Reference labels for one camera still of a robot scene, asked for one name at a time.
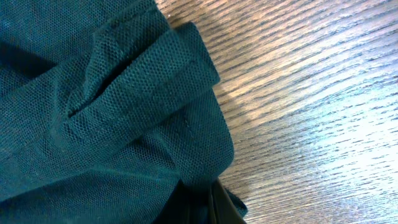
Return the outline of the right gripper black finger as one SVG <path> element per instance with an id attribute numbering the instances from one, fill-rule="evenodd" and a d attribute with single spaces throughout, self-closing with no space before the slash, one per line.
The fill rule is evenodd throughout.
<path id="1" fill-rule="evenodd" d="M 211 224 L 246 224 L 219 179 L 209 191 L 208 207 Z"/>

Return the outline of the dark green polo shirt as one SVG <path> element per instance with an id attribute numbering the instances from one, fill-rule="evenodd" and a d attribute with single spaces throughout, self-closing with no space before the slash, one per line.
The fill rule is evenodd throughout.
<path id="1" fill-rule="evenodd" d="M 210 223 L 219 79 L 153 0 L 2 1 L 1 222 Z"/>

